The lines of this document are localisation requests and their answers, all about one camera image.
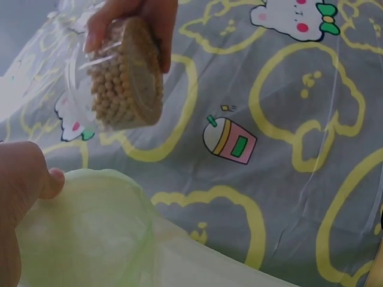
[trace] table surface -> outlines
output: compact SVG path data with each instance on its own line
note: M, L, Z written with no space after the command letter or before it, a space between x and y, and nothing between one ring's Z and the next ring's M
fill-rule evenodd
M0 0L0 75L41 27L58 0Z

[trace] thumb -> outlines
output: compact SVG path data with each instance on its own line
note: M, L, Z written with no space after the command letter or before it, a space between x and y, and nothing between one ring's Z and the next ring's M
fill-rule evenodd
M110 23L114 19L137 10L141 2L141 0L107 0L104 6L88 20L89 33L86 39L85 52L89 53L99 48Z
M45 177L45 181L41 188L41 192L39 195L40 199L52 199L59 195L64 187L65 183L65 175L59 169L50 169L47 172Z

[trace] bunny face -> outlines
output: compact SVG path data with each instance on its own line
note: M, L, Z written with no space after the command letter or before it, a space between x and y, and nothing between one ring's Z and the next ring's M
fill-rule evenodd
M289 35L295 40L320 41L322 14L317 8L321 0L268 0L250 12L251 23Z

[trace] straw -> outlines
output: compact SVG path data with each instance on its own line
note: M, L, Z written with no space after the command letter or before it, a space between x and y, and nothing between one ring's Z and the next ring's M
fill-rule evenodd
M218 126L217 122L215 121L215 119L213 118L212 115L209 115L209 116L207 117L207 119L208 119L209 123L210 123L213 127L217 127L217 126Z

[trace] pink cheek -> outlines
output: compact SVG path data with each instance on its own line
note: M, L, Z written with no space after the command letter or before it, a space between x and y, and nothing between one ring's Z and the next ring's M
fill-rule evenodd
M302 33L306 33L309 30L309 26L304 23L298 23L297 30Z
M79 122L76 122L76 123L73 125L72 131L75 132L75 131L78 130L79 128L80 128L80 124L79 124Z
M266 21L267 19L267 16L265 13L261 13L258 15L258 19L261 20L261 21Z

